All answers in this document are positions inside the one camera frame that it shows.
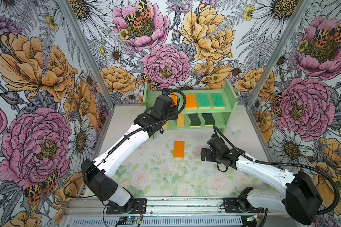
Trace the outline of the orange scrub sponge top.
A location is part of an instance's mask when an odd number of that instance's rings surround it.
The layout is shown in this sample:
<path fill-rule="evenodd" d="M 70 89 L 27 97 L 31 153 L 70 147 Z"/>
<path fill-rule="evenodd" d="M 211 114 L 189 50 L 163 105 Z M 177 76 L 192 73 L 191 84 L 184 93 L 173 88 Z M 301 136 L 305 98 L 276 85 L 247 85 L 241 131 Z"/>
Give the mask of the orange scrub sponge top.
<path fill-rule="evenodd" d="M 185 110 L 195 110 L 197 109 L 197 102 L 194 94 L 185 94 L 186 105 Z"/>

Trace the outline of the light green scrub sponge bottom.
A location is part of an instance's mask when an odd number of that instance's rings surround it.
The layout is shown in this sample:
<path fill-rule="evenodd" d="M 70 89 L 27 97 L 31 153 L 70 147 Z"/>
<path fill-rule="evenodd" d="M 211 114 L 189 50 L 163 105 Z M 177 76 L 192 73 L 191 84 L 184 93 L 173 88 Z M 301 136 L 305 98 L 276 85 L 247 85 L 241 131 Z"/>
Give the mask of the light green scrub sponge bottom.
<path fill-rule="evenodd" d="M 207 93 L 198 93 L 197 94 L 197 101 L 199 105 L 199 109 L 210 109 L 211 102 L 209 95 Z"/>

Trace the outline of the yellow cellulose sponge back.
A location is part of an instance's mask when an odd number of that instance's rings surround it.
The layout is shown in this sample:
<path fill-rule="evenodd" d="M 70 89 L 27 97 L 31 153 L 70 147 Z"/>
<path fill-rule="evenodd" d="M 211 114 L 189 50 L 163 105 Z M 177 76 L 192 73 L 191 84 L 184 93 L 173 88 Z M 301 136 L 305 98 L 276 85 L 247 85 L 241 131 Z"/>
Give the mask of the yellow cellulose sponge back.
<path fill-rule="evenodd" d="M 168 125 L 169 125 L 169 122 L 166 122 L 166 123 L 163 125 L 163 129 L 164 129 L 164 130 L 167 130 L 167 129 L 168 129 Z"/>

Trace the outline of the yellow cellulose sponge front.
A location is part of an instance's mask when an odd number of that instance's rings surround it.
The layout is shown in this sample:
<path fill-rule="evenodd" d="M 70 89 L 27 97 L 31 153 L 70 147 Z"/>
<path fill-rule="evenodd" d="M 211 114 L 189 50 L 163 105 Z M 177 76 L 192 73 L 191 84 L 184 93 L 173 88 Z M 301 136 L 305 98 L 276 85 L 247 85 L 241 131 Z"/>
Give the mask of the yellow cellulose sponge front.
<path fill-rule="evenodd" d="M 177 128 L 184 128 L 185 127 L 185 115 L 179 114 L 178 119 L 176 121 Z"/>

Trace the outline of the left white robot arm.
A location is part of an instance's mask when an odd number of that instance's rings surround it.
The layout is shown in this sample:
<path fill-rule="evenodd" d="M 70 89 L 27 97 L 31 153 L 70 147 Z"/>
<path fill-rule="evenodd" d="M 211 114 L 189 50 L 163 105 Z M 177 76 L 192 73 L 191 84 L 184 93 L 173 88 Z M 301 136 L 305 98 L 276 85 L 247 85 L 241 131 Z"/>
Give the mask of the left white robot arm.
<path fill-rule="evenodd" d="M 153 106 L 140 114 L 129 130 L 105 153 L 93 161 L 86 159 L 81 164 L 85 185 L 102 202 L 118 205 L 123 213 L 129 213 L 134 205 L 134 196 L 112 177 L 120 165 L 143 142 L 156 132 L 163 132 L 163 126 L 170 120 L 177 120 L 181 109 L 179 101 L 170 96 L 160 95 Z"/>

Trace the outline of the light green scrub sponge top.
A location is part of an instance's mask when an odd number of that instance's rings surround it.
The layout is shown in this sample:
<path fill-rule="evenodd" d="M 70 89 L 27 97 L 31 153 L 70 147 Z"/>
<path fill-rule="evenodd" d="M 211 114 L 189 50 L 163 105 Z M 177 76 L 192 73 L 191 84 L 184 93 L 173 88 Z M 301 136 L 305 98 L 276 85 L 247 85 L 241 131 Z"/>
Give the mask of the light green scrub sponge top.
<path fill-rule="evenodd" d="M 225 104 L 221 93 L 210 94 L 212 106 L 214 109 L 225 109 Z"/>

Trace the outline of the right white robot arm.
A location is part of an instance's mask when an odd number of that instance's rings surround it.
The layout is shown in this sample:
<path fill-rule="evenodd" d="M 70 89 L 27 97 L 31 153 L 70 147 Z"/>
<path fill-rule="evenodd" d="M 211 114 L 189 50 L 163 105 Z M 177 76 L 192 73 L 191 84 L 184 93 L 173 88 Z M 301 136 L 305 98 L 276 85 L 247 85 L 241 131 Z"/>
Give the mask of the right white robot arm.
<path fill-rule="evenodd" d="M 228 148 L 225 141 L 213 134 L 202 148 L 202 161 L 223 164 L 227 169 L 242 171 L 276 189 L 275 192 L 260 191 L 246 187 L 229 208 L 242 212 L 268 209 L 287 213 L 303 225 L 311 225 L 322 205 L 323 199 L 310 177 L 304 172 L 294 174 L 269 164 L 261 164 L 254 157 L 238 148 Z"/>

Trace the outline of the orange scrub sponge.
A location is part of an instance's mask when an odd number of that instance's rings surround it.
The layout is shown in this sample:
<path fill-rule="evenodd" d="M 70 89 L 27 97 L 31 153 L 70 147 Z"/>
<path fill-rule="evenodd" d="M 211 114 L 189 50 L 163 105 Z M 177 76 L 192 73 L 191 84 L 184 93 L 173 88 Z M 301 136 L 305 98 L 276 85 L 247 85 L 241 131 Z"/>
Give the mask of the orange scrub sponge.
<path fill-rule="evenodd" d="M 185 94 L 186 105 L 185 110 L 195 110 L 197 109 L 197 102 L 194 94 Z"/>
<path fill-rule="evenodd" d="M 172 104 L 172 107 L 171 107 L 171 109 L 172 110 L 178 110 L 178 106 L 179 106 L 179 104 L 178 104 L 178 102 L 179 102 L 179 98 L 178 98 L 178 96 L 177 96 L 177 93 L 175 93 L 175 92 L 173 92 L 173 93 L 171 93 L 170 94 L 170 97 L 172 98 L 172 100 L 173 100 L 173 104 Z"/>
<path fill-rule="evenodd" d="M 184 158 L 184 149 L 185 149 L 185 142 L 184 141 L 175 141 L 174 150 L 173 150 L 173 157 L 183 159 Z"/>

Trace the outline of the dark green scrub sponge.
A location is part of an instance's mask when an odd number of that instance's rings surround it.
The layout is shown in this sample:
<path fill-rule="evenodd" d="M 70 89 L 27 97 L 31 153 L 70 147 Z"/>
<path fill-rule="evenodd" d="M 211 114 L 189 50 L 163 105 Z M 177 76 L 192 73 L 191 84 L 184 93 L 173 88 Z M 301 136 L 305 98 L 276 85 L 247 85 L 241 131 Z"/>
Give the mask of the dark green scrub sponge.
<path fill-rule="evenodd" d="M 199 128 L 201 126 L 201 120 L 198 114 L 189 114 L 190 128 Z"/>
<path fill-rule="evenodd" d="M 216 122 L 212 113 L 203 113 L 202 117 L 205 121 L 205 127 L 212 127 L 213 125 L 215 125 Z"/>

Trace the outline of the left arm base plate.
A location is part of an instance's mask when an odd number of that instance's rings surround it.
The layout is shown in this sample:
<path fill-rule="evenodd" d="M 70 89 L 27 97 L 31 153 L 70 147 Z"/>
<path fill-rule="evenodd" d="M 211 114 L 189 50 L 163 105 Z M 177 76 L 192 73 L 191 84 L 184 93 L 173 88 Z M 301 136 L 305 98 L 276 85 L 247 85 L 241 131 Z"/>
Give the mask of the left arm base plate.
<path fill-rule="evenodd" d="M 125 206 L 110 201 L 106 214 L 108 215 L 128 215 L 128 214 L 145 214 L 148 200 L 145 198 L 131 198 Z"/>

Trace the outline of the light green scrub sponge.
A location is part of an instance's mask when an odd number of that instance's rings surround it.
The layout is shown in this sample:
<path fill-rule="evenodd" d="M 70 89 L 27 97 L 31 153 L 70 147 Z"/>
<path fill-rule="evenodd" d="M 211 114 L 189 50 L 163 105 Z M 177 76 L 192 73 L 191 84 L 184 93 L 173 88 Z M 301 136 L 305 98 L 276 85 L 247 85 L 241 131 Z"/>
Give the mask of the light green scrub sponge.
<path fill-rule="evenodd" d="M 210 94 L 212 106 L 214 109 L 225 109 L 225 104 L 221 93 Z"/>
<path fill-rule="evenodd" d="M 211 102 L 209 95 L 207 93 L 198 93 L 197 94 L 197 101 L 199 105 L 199 109 L 210 109 Z"/>

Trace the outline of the orange scrub sponge bottom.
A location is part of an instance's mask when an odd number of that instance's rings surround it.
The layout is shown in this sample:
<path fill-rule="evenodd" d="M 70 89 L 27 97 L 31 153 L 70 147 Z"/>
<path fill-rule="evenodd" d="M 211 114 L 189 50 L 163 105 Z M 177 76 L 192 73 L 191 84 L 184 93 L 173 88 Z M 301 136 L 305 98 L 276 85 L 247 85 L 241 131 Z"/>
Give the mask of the orange scrub sponge bottom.
<path fill-rule="evenodd" d="M 171 93 L 170 94 L 170 97 L 172 98 L 172 100 L 173 100 L 173 104 L 172 104 L 172 107 L 171 107 L 171 109 L 172 110 L 178 110 L 178 106 L 179 106 L 179 104 L 178 104 L 178 102 L 179 102 L 179 98 L 178 98 L 178 96 L 177 96 L 177 93 L 175 93 L 175 92 L 173 92 L 173 93 Z"/>

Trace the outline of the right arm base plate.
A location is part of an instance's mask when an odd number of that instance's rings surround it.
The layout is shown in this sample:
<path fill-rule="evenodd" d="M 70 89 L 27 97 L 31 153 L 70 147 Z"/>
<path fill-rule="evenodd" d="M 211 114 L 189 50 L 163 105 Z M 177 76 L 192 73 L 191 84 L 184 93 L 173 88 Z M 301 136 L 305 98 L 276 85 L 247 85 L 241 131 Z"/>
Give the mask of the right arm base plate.
<path fill-rule="evenodd" d="M 223 198 L 222 204 L 219 206 L 226 213 L 264 213 L 264 208 L 254 208 L 247 200 L 239 200 L 237 197 Z"/>

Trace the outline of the yellow cellulose sponge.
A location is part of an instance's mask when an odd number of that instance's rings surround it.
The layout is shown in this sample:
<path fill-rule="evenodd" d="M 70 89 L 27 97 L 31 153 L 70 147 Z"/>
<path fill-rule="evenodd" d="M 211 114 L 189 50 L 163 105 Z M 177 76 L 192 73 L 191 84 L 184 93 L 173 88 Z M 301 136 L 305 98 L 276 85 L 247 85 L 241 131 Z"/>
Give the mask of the yellow cellulose sponge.
<path fill-rule="evenodd" d="M 163 125 L 163 129 L 164 129 L 164 130 L 167 130 L 167 129 L 168 129 L 168 125 L 169 125 L 169 122 L 166 122 L 166 123 Z"/>
<path fill-rule="evenodd" d="M 179 114 L 178 119 L 176 121 L 177 128 L 184 128 L 185 127 L 185 115 Z"/>

